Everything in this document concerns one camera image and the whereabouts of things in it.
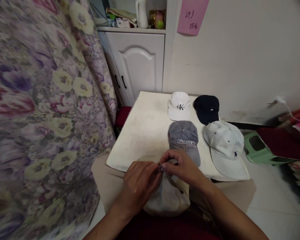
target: gray baseball cap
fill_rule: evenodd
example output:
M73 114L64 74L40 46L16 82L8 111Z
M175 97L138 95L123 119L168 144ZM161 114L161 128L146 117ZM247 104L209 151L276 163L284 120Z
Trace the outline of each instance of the gray baseball cap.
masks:
M198 151L198 132L190 121L177 121L171 123L168 131L170 149L184 150L193 162L199 167L201 164Z

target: shelf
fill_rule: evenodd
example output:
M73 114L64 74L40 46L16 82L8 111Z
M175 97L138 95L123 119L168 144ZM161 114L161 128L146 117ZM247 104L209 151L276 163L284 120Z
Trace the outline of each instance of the shelf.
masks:
M152 33L152 34L165 34L164 29L150 29L150 28L117 28L117 27L101 27L96 26L97 31L102 32L129 32L129 33Z

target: tile floor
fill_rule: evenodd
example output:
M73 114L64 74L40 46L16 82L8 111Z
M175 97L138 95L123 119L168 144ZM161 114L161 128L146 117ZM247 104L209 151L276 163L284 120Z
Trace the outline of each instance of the tile floor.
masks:
M257 186L247 215L270 240L300 240L300 188L293 183L288 167L253 164L245 153L242 158ZM100 201L87 233L104 214Z

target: cap visor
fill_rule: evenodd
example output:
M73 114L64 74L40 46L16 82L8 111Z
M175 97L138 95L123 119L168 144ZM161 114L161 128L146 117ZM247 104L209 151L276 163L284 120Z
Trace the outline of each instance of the cap visor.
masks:
M197 165L197 167L199 167L201 165L201 159L200 159L198 147L193 148L189 151L186 151L186 153L189 155L189 157L192 159L192 161Z
M168 116L172 121L189 121L190 109L187 111L178 112L171 108L168 108Z
M243 166L240 156L238 159L232 160L220 156L213 148L210 149L213 164L221 174L237 180L250 179L249 174L246 172L246 169Z
M199 121L204 125L208 125L209 123L219 120L218 112L213 112L213 111L211 111L211 112L197 111L197 116L198 116Z

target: floral curtain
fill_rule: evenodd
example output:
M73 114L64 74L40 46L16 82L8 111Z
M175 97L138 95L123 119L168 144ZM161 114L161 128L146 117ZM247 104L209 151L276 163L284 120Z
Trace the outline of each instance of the floral curtain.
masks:
M116 108L87 0L0 0L0 239L78 239Z

